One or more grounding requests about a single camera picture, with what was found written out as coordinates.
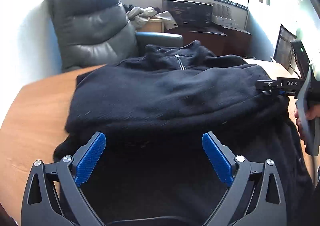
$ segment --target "finger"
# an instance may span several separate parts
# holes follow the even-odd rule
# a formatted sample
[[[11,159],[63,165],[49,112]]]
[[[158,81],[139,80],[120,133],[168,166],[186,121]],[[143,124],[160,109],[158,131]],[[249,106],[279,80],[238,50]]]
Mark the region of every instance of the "finger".
[[[297,126],[298,126],[298,130],[300,130],[302,132],[303,131],[303,126],[301,124],[301,121],[297,122]]]
[[[306,137],[305,137],[305,135],[303,134],[303,131],[299,132],[299,135],[300,135],[300,136],[299,136],[300,139],[304,141],[304,139],[305,139]]]
[[[298,127],[301,126],[301,121],[300,121],[299,118],[296,119],[296,125],[297,125]]]
[[[306,118],[307,120],[313,120],[316,117],[320,117],[320,104],[313,105],[307,112]]]
[[[296,118],[299,118],[299,113],[298,113],[298,109],[297,108],[294,110],[294,116]]]
[[[300,135],[302,135],[302,131],[303,131],[302,128],[298,127],[298,132],[299,132]]]

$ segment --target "fabric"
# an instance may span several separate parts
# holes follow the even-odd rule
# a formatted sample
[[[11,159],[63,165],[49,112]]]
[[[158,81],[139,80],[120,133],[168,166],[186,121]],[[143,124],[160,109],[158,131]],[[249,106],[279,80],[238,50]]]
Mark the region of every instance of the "fabric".
[[[47,1],[63,71],[138,56],[136,30],[120,0]]]
[[[262,67],[238,56],[215,57],[199,41],[183,48],[148,45],[146,52],[77,78],[70,135],[54,153],[58,161],[94,132],[106,134],[107,148],[81,186],[100,218],[181,216],[202,225],[226,190],[201,146],[202,134],[212,131],[235,155],[274,160],[292,220],[312,182],[288,117],[289,99],[255,89],[257,79],[269,79]]]
[[[146,25],[150,18],[156,14],[156,10],[152,7],[148,7],[146,9],[134,7],[131,11],[127,12],[127,16],[135,29],[142,28],[144,25]]]
[[[318,183],[311,199],[308,201],[300,211],[297,219],[294,220],[290,226],[318,226],[319,225],[319,211],[320,211],[320,184]]]

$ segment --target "zipper pull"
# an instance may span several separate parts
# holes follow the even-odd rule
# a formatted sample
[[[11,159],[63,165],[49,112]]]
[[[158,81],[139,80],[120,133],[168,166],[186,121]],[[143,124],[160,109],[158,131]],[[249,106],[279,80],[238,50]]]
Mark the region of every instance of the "zipper pull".
[[[181,60],[180,56],[179,56],[178,54],[176,54],[175,57],[177,58],[177,62],[178,62],[178,64],[179,64],[180,69],[181,69],[181,70],[185,70],[186,67],[185,67],[184,64],[182,63],[182,60]]]

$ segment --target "screw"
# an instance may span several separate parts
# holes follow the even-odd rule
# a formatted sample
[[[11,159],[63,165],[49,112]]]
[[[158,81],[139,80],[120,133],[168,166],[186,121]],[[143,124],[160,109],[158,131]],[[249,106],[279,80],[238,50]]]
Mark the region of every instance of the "screw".
[[[268,159],[267,160],[267,164],[270,165],[270,166],[273,166],[275,163],[273,162],[272,159]]]
[[[35,161],[33,164],[34,164],[35,167],[37,167],[37,166],[41,165],[41,161],[40,161],[40,160],[37,160],[37,161]]]
[[[72,159],[71,156],[65,156],[65,157],[63,158],[63,162],[69,162],[71,159]]]
[[[244,156],[238,155],[236,156],[236,160],[239,162],[243,162],[245,160]]]

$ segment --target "wooden table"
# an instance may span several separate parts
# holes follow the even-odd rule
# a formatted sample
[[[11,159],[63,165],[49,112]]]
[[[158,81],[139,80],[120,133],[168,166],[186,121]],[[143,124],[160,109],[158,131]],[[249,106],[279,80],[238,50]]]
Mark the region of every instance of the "wooden table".
[[[280,64],[246,61],[261,65],[273,79],[291,76]],[[75,79],[79,74],[96,68],[60,74],[24,86],[4,119],[0,130],[0,203],[19,224],[22,197],[31,166],[37,159],[44,163],[52,162],[54,149],[67,137],[64,125]],[[291,98],[289,113],[292,120],[295,120],[294,103]]]

